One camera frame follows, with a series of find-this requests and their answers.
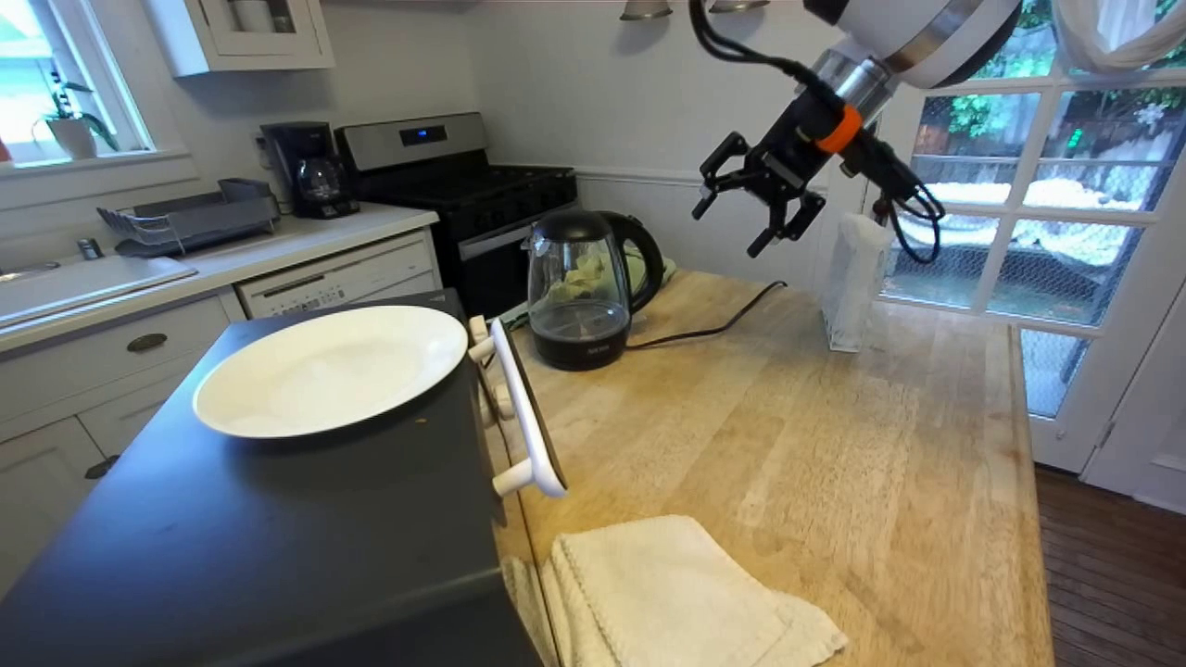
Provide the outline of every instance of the orange component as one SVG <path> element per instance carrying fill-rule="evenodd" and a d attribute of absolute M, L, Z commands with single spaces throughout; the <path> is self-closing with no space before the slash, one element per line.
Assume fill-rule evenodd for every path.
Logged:
<path fill-rule="evenodd" d="M 846 153 L 861 130 L 864 130 L 861 108 L 846 102 L 842 122 L 826 135 L 817 135 L 814 148 L 817 153 Z"/>

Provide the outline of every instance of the kitchen sink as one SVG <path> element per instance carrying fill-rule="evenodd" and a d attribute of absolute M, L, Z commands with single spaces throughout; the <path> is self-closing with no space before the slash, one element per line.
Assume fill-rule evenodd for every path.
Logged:
<path fill-rule="evenodd" d="M 106 256 L 91 263 L 47 263 L 33 270 L 0 270 L 0 329 L 91 308 L 124 294 L 196 275 L 179 258 Z"/>

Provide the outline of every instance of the white plate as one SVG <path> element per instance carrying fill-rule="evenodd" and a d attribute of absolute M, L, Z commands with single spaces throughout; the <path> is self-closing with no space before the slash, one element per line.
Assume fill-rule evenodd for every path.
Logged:
<path fill-rule="evenodd" d="M 434 308 L 357 308 L 252 339 L 192 394 L 231 438 L 299 438 L 391 411 L 450 373 L 468 329 Z"/>

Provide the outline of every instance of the kettle lid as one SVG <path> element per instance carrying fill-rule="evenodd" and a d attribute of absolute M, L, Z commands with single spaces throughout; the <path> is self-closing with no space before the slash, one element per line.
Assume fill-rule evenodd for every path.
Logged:
<path fill-rule="evenodd" d="M 536 222 L 536 233 L 547 242 L 605 242 L 612 228 L 597 210 L 552 210 Z"/>

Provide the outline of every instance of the upper cabinet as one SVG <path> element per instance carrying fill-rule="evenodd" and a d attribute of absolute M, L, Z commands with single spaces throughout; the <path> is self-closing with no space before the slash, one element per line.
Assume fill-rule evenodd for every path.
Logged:
<path fill-rule="evenodd" d="M 318 0 L 153 0 L 153 17 L 179 77 L 332 65 Z"/>

